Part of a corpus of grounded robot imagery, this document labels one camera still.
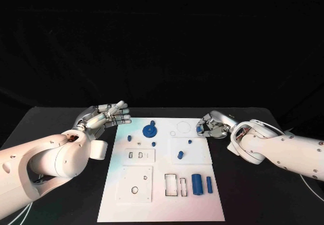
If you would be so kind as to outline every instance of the black backdrop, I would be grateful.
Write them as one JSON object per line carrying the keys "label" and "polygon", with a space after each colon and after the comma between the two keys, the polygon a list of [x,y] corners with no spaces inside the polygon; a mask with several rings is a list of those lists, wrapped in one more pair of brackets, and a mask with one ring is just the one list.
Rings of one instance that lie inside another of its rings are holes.
{"label": "black backdrop", "polygon": [[2,105],[266,107],[306,130],[322,120],[322,18],[315,2],[7,7]]}

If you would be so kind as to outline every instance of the rectangular hole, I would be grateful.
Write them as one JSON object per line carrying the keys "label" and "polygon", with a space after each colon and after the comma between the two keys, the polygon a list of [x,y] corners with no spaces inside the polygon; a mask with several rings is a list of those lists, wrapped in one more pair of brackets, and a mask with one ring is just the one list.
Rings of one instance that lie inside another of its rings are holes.
{"label": "rectangular hole", "polygon": [[185,178],[180,178],[181,196],[187,197]]}
{"label": "rectangular hole", "polygon": [[175,174],[165,174],[165,196],[177,196],[177,177]]}

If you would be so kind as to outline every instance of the table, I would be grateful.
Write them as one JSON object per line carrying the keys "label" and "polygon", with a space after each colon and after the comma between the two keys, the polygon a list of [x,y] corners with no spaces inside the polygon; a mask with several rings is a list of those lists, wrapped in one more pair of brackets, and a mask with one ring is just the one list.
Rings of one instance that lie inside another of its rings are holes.
{"label": "table", "polygon": [[[132,117],[200,118],[211,110],[233,115],[237,121],[257,119],[279,127],[264,108],[131,108],[129,114]],[[1,149],[69,130],[82,111],[83,108],[31,108]],[[108,142],[105,160],[89,159],[83,172],[33,203],[24,224],[96,223],[115,132],[116,127],[106,129],[99,138]],[[279,169],[267,160],[259,165],[246,162],[226,149],[228,137],[208,138],[207,142],[226,219],[217,224],[322,224],[324,202],[299,175]],[[305,179],[324,197],[315,181]],[[5,217],[0,224],[7,224],[17,214]]]}

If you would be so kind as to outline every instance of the white robotic arm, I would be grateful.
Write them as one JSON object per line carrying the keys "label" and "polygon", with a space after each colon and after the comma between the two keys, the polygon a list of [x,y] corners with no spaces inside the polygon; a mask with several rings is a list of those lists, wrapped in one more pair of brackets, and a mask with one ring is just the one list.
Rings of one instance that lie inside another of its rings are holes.
{"label": "white robotic arm", "polygon": [[214,138],[226,137],[230,132],[227,149],[246,161],[259,164],[267,158],[279,168],[324,181],[322,141],[285,135],[257,120],[237,123],[230,115],[217,111],[211,111],[200,119],[195,130],[198,135]]}
{"label": "white robotic arm", "polygon": [[[103,129],[131,123],[126,104],[89,107],[73,128],[0,151],[0,219],[64,184],[84,169],[87,159],[105,158],[106,146],[97,141]],[[46,177],[31,182],[27,166]]]}

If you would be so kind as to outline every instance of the robotic hand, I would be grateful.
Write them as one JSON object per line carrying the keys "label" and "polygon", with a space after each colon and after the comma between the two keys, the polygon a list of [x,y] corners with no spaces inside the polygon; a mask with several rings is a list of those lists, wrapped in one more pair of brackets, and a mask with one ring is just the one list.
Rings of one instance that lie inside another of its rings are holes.
{"label": "robotic hand", "polygon": [[[60,135],[0,151],[0,219],[64,184],[84,169],[89,158],[105,158],[108,144],[96,139],[105,128],[131,123],[125,108],[123,101],[92,106]],[[30,181],[27,166],[46,176],[40,182]]]}
{"label": "robotic hand", "polygon": [[217,111],[200,119],[195,131],[197,135],[213,138],[231,133],[227,149],[247,162],[259,164],[267,158],[279,168],[324,181],[322,141],[285,135],[259,120],[237,123],[231,115]]}

